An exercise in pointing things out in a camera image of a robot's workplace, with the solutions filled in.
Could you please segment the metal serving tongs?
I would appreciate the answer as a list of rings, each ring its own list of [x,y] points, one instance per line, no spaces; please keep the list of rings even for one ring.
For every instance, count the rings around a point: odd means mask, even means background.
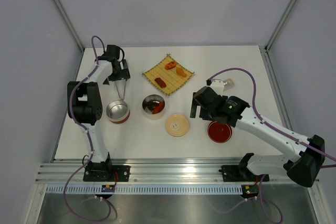
[[[127,79],[122,79],[114,82],[118,97],[120,100],[125,100],[125,92],[127,86]]]

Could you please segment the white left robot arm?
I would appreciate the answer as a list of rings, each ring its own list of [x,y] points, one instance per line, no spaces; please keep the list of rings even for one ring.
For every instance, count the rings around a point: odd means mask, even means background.
[[[99,87],[130,79],[124,57],[121,47],[107,45],[101,56],[95,56],[93,68],[83,80],[67,84],[68,115],[81,128],[87,140],[88,161],[82,164],[85,169],[83,180],[86,182],[128,181],[124,174],[128,167],[112,164],[100,127],[103,104]]]

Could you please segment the red round lid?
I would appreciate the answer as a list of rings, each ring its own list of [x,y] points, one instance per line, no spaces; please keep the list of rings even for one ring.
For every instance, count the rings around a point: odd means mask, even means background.
[[[213,142],[225,143],[231,138],[233,130],[232,127],[228,124],[211,122],[208,125],[207,134]]]

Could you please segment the dark red meat slice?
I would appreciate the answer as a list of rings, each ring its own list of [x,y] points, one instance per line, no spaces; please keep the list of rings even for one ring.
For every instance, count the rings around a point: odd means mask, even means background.
[[[160,78],[155,78],[154,81],[159,85],[160,88],[166,88],[166,83]]]

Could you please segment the red sausage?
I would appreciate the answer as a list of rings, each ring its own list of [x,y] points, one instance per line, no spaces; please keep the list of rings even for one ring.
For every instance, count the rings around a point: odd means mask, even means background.
[[[164,109],[164,102],[159,102],[152,111],[152,114],[158,114]]]

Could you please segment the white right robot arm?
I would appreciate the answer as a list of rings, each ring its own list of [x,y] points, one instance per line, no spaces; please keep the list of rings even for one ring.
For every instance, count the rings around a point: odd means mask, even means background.
[[[196,117],[197,107],[201,108],[203,120],[248,132],[280,152],[280,155],[266,156],[247,153],[237,165],[223,165],[220,172],[225,182],[254,182],[263,176],[288,176],[300,186],[312,187],[325,160],[323,138],[317,135],[309,138],[267,122],[244,100],[217,94],[209,86],[193,93],[191,118]]]

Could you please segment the orange spotted food piece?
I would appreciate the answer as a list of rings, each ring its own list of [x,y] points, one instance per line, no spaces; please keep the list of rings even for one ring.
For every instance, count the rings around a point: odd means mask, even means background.
[[[175,61],[171,61],[171,62],[169,62],[169,63],[167,63],[167,64],[165,65],[165,69],[166,69],[166,70],[173,69],[173,68],[176,67],[176,65],[177,65],[177,63],[176,63]]]

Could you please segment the cream round lid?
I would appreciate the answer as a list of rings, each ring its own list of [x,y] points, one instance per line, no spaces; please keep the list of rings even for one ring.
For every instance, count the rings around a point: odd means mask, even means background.
[[[165,129],[169,135],[180,137],[185,135],[190,128],[188,119],[181,114],[173,114],[165,121]]]

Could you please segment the black sea cucumber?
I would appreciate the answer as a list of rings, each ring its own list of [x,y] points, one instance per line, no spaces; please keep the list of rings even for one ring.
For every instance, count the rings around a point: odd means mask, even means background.
[[[155,108],[155,106],[157,106],[157,104],[158,104],[157,101],[152,100],[152,101],[144,101],[142,105],[143,105],[143,109],[147,111],[147,113],[152,114],[152,111]]]

